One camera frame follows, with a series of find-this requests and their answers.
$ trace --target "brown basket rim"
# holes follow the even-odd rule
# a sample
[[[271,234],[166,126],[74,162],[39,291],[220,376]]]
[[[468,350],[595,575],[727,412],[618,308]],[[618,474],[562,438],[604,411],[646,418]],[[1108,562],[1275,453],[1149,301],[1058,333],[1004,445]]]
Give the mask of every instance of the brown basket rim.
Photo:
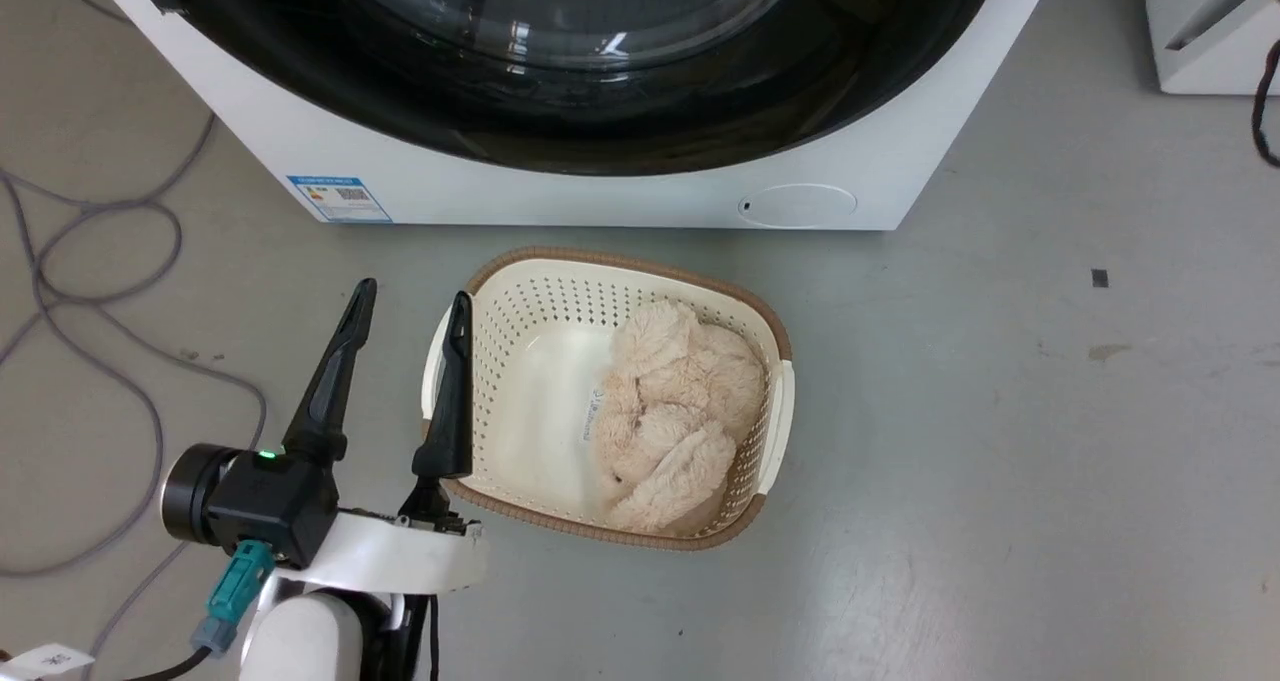
[[[692,285],[703,285],[705,289],[727,294],[728,297],[736,298],[737,301],[754,308],[760,317],[764,317],[764,323],[768,324],[769,330],[773,333],[773,339],[778,344],[778,357],[781,357],[782,361],[791,361],[791,339],[787,337],[786,326],[782,326],[781,317],[778,317],[777,312],[774,312],[763,298],[741,288],[741,285],[733,285],[719,279],[712,279],[712,276],[692,274],[691,271],[682,270],[682,268],[666,266],[663,262],[643,261],[639,259],[617,256],[617,253],[600,253],[573,248],[525,247],[516,248],[503,253],[490,262],[485,262],[485,265],[480,266],[480,270],[471,276],[471,280],[467,282],[465,289],[468,294],[475,294],[480,291],[481,285],[484,285],[490,276],[502,270],[502,268],[511,266],[513,262],[531,261],[535,259],[594,262],[596,266],[626,268],[626,270],[643,271],[643,274],[652,274],[654,276],[667,276],[667,279]],[[422,421],[424,434],[428,424],[429,420]],[[449,493],[456,494],[458,498],[462,498],[468,503],[475,503],[480,508],[485,508],[518,521],[525,521],[526,524],[532,524],[534,526],[541,526],[562,534],[572,534],[575,536],[584,536],[613,544],[677,552],[704,550],[737,538],[737,535],[741,534],[741,531],[744,531],[760,513],[760,508],[763,507],[765,498],[765,494],[755,494],[751,497],[746,508],[742,509],[742,513],[740,513],[739,517],[735,518],[728,526],[716,531],[714,534],[681,539],[675,536],[634,534],[631,531],[618,531],[616,529],[605,529],[603,526],[567,521],[548,513],[541,513],[539,511],[532,511],[522,506],[504,502],[503,499],[497,499],[489,494],[471,489],[462,484],[462,481],[457,480],[444,480],[444,488]]]

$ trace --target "white appliance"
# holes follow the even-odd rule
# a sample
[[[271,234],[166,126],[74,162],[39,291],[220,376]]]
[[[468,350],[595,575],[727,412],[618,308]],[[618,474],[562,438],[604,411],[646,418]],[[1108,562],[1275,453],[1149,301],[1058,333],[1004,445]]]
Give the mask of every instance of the white appliance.
[[[899,225],[1038,0],[114,0],[320,221]]]
[[[1253,96],[1280,38],[1280,0],[1147,0],[1147,20],[1166,93]]]

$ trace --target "fluffy beige plush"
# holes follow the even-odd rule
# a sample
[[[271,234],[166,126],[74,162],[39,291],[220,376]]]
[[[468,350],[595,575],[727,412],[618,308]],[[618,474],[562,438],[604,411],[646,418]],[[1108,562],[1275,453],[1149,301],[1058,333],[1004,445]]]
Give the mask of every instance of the fluffy beige plush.
[[[591,425],[605,517],[630,531],[699,531],[759,415],[764,369],[740,335],[667,301],[636,308],[612,352]]]

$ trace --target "label tag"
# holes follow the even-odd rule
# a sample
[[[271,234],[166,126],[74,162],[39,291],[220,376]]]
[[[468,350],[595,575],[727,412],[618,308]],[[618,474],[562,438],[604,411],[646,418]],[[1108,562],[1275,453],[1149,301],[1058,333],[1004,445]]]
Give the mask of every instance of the label tag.
[[[19,654],[8,663],[0,663],[0,678],[28,681],[41,676],[56,676],[93,663],[93,658],[61,644],[45,644]]]
[[[355,175],[288,175],[293,188],[302,193],[325,221],[339,224],[390,224],[369,186]]]
[[[591,422],[595,422],[595,415],[600,411],[600,405],[604,403],[604,390],[593,389],[591,397],[586,399],[586,425],[582,426],[582,443],[591,443]]]

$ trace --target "laundry basket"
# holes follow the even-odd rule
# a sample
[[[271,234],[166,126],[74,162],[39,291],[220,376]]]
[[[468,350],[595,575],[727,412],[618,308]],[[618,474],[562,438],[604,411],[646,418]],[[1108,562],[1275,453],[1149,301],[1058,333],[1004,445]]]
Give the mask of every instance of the laundry basket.
[[[791,344],[773,308],[736,285],[611,253],[525,248],[481,268],[472,296],[474,472],[448,481],[476,506],[557,531],[618,544],[700,550],[737,536],[760,512],[791,429]],[[686,536],[609,527],[589,452],[596,385],[613,330],[644,303],[673,300],[701,321],[754,347],[769,388],[741,444],[719,512]],[[424,426],[431,417],[448,314],[422,375]]]

